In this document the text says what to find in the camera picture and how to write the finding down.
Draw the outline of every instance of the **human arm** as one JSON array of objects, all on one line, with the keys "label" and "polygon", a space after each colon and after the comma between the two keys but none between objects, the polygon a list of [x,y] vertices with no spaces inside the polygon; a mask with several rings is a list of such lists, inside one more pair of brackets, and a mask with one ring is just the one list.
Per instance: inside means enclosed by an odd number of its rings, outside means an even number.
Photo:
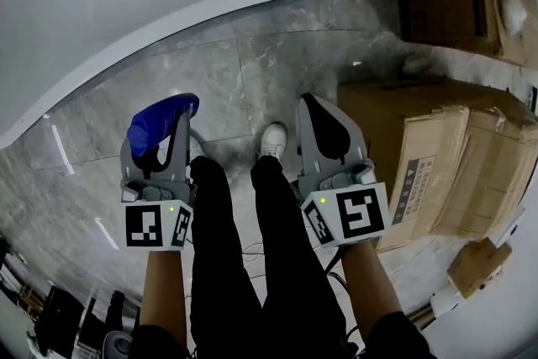
[{"label": "human arm", "polygon": [[362,338],[384,316],[402,311],[398,296],[371,241],[351,245],[342,257],[353,314]]},{"label": "human arm", "polygon": [[140,328],[134,336],[129,359],[184,357],[187,321],[183,292],[182,257],[179,251],[152,251],[145,272]]},{"label": "human arm", "polygon": [[366,357],[397,357],[403,352],[434,358],[425,338],[402,306],[371,241],[351,245],[342,257],[353,314]]}]

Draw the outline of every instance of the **white wall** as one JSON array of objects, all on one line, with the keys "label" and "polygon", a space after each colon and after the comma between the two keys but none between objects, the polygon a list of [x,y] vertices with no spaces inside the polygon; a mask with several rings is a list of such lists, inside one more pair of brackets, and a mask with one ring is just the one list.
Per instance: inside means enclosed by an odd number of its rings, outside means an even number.
[{"label": "white wall", "polygon": [[531,188],[503,274],[426,329],[439,359],[512,357],[538,334],[538,183]]},{"label": "white wall", "polygon": [[28,359],[26,330],[32,324],[32,320],[0,292],[0,341],[14,359]]}]

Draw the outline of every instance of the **box label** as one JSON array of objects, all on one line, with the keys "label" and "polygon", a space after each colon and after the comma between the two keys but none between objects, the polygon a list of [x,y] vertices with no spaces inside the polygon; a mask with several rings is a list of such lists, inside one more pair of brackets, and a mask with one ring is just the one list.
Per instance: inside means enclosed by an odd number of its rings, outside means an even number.
[{"label": "box label", "polygon": [[393,224],[402,223],[404,219],[412,218],[419,213],[434,170],[435,158],[436,156],[430,156],[408,162]]}]

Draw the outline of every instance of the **marble floor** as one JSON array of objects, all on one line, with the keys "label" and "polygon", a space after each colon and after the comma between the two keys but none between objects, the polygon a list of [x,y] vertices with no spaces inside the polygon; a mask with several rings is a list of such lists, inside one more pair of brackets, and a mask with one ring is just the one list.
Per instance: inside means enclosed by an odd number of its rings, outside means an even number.
[{"label": "marble floor", "polygon": [[[102,309],[114,289],[139,303],[146,254],[115,250],[98,222],[117,237],[119,149],[132,116],[173,94],[194,92],[201,104],[192,127],[228,174],[245,267],[263,300],[264,256],[249,170],[260,133],[279,120],[290,130],[282,163],[289,179],[297,176],[293,115],[300,94],[335,102],[339,82],[395,77],[418,53],[429,60],[432,73],[527,98],[529,85],[517,66],[409,44],[398,37],[398,27],[397,0],[278,0],[215,18],[133,54],[0,152],[0,231],[43,289],[50,280],[83,303],[97,295]],[[311,239],[326,265],[334,252]],[[462,244],[427,237],[380,255],[406,311],[446,284],[446,268]],[[190,245],[183,258],[188,301]],[[337,282],[335,290],[351,328],[349,299]]]}]

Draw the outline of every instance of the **forearm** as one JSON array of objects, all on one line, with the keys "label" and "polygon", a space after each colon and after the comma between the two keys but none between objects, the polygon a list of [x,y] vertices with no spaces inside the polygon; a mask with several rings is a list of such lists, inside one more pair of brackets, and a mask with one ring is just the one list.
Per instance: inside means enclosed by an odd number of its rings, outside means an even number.
[{"label": "forearm", "polygon": [[387,314],[402,307],[371,241],[351,245],[342,258],[353,314],[362,338]]},{"label": "forearm", "polygon": [[145,273],[140,324],[160,326],[170,332],[183,349],[187,349],[187,321],[180,252],[150,252]]}]

